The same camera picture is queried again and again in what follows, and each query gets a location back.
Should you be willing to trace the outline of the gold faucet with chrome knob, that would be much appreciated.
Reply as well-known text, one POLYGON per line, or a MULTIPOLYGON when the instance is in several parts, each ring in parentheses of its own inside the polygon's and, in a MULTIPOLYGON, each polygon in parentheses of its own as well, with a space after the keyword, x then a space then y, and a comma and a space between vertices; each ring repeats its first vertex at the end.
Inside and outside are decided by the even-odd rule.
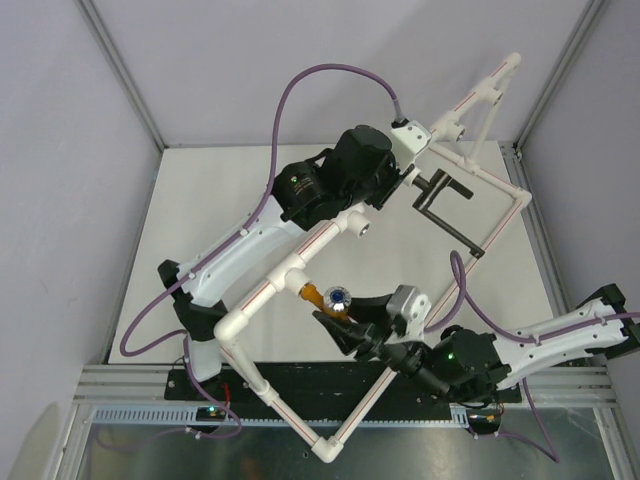
POLYGON ((321 293, 314 284, 307 283, 299 291, 299 297, 332 318, 349 321, 348 310, 352 296, 342 286, 332 286, 321 293))

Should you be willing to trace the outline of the white PVC pipe frame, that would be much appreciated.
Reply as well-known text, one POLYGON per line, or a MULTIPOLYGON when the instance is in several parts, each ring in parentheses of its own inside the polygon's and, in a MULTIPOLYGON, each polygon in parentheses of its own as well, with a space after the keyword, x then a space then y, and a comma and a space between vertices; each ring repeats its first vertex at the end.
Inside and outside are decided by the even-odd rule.
MULTIPOLYGON (((507 183, 501 178, 482 169, 476 160, 500 108, 504 93, 507 91, 511 78, 520 66, 521 61, 522 58, 519 53, 513 52, 509 54, 502 61, 501 65, 474 86, 454 109, 445 112, 431 127, 427 128, 432 133, 432 140, 425 150, 430 150, 443 159, 452 162, 457 168, 479 178, 483 182, 510 196, 512 199, 510 209, 493 228, 489 237, 480 245, 485 250, 490 248, 501 232, 528 206, 532 199, 530 192, 511 183, 507 183), (473 143, 471 152, 466 156, 460 156, 442 146, 441 143, 444 140, 453 142, 460 140, 464 134, 460 119, 479 102, 485 102, 489 104, 491 108, 484 120, 478 137, 473 143)), ((276 109, 271 138, 271 147, 273 149, 278 147, 280 122, 286 100, 290 93, 304 78, 323 71, 344 71, 376 82, 381 85, 391 97, 394 108, 392 129, 402 127, 410 122, 402 111, 397 94, 390 84, 380 76, 368 70, 347 64, 319 64, 303 70, 287 84, 276 109)), ((415 166, 415 170, 406 177, 402 184, 411 185, 414 178, 419 174, 415 162, 412 164, 415 166)), ((271 407, 310 446, 312 452, 324 463, 331 463, 338 457, 353 431, 359 426, 359 423, 396 377, 396 372, 390 368, 385 369, 370 390, 360 400, 355 410, 349 414, 347 419, 339 427, 338 431, 329 438, 323 438, 317 435, 316 432, 280 398, 276 390, 273 389, 269 382, 259 373, 256 364, 247 356, 238 336, 248 325, 249 320, 274 295, 283 290, 289 290, 299 295, 301 288, 309 283, 308 278, 304 274, 307 264, 338 235, 349 231, 356 237, 361 237, 367 232, 368 228, 369 223, 364 215, 364 208, 360 203, 353 203, 330 219, 322 221, 319 228, 282 260, 265 277, 262 283, 238 306, 234 307, 230 313, 223 317, 220 325, 214 329, 216 338, 220 343, 222 355, 231 367, 245 379, 263 403, 271 407)), ((479 259, 471 258, 465 268, 471 270, 478 261, 479 259)))

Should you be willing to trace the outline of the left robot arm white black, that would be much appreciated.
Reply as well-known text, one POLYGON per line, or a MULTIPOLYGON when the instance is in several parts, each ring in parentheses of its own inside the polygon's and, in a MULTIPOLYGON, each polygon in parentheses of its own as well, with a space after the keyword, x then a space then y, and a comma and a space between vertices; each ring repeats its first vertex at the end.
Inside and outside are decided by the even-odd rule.
POLYGON ((332 148, 286 165, 250 226, 189 262, 163 261, 158 273, 171 289, 176 315, 187 331, 187 387, 201 399, 221 389, 215 325, 226 315, 223 294, 260 260, 324 220, 364 202, 380 209, 402 174, 430 142, 415 124, 392 136, 367 125, 346 130, 332 148))

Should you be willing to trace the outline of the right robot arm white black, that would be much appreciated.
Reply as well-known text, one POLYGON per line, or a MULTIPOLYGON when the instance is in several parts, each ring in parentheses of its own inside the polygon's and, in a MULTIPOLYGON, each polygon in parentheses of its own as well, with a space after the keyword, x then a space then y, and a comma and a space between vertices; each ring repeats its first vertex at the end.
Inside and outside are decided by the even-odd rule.
POLYGON ((578 309, 518 332, 476 333, 451 325, 434 346, 424 341, 431 304, 417 288, 358 298, 329 289, 315 319, 340 351, 358 361, 378 360, 434 400, 489 403, 523 378, 557 364, 639 348, 639 325, 615 303, 610 287, 578 309))

